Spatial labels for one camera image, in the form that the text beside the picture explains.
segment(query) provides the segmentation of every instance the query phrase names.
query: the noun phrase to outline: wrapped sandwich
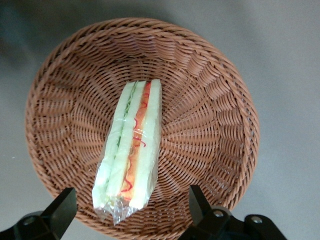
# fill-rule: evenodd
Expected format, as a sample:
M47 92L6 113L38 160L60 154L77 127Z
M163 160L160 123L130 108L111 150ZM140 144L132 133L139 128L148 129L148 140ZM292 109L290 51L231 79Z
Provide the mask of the wrapped sandwich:
M162 89L159 79L125 85L98 164L92 201L114 224L144 208L158 178Z

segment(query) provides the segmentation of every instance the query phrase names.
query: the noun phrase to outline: wicker basket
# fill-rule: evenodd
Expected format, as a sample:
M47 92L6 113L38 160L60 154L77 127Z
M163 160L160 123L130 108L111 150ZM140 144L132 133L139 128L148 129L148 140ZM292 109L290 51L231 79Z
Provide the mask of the wicker basket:
M97 161L128 81L161 79L158 182L146 209L117 226L94 213ZM189 30L155 19L87 26L46 59L26 104L35 171L55 197L77 191L77 219L118 239L176 239L191 224L189 185L232 209L257 164L259 121L235 66Z

